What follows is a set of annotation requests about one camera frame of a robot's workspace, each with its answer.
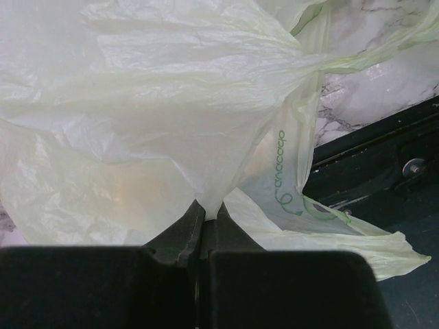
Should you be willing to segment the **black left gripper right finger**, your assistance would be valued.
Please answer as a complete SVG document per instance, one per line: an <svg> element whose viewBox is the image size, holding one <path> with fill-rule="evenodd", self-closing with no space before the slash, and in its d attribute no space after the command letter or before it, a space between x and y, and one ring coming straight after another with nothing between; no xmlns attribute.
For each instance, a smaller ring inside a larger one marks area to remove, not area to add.
<svg viewBox="0 0 439 329"><path fill-rule="evenodd" d="M200 251L202 328L391 328L363 257L265 251L221 208Z"/></svg>

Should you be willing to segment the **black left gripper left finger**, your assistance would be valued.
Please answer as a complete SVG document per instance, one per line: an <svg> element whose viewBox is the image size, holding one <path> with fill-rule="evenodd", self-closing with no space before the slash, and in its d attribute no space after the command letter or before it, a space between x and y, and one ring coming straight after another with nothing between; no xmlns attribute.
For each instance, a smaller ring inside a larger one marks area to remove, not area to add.
<svg viewBox="0 0 439 329"><path fill-rule="evenodd" d="M142 246L6 247L2 328L194 328L198 204Z"/></svg>

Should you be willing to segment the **pale green plastic grocery bag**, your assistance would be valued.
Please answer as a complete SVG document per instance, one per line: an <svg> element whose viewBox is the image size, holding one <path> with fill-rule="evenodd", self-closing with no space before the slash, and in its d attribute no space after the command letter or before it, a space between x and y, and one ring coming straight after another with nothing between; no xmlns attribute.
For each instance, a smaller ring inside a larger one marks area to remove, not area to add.
<svg viewBox="0 0 439 329"><path fill-rule="evenodd" d="M21 245L142 245L192 202L266 250L344 250L378 280L429 262L303 194L327 73L438 39L438 2L328 51L328 1L2 1L1 210Z"/></svg>

